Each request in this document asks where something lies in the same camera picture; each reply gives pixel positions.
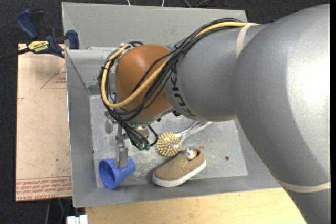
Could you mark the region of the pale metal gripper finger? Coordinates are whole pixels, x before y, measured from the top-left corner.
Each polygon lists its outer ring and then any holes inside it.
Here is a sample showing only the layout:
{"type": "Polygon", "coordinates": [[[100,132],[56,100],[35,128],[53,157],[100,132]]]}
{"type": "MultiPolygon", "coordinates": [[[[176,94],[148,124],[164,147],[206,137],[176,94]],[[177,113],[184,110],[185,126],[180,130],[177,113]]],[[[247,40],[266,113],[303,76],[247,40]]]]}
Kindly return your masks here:
{"type": "Polygon", "coordinates": [[[117,149],[117,168],[125,168],[128,166],[128,148],[122,135],[117,135],[115,139],[117,149]]]}
{"type": "Polygon", "coordinates": [[[113,132],[113,118],[108,111],[105,111],[104,114],[106,117],[105,124],[104,124],[105,132],[110,134],[113,132]]]}

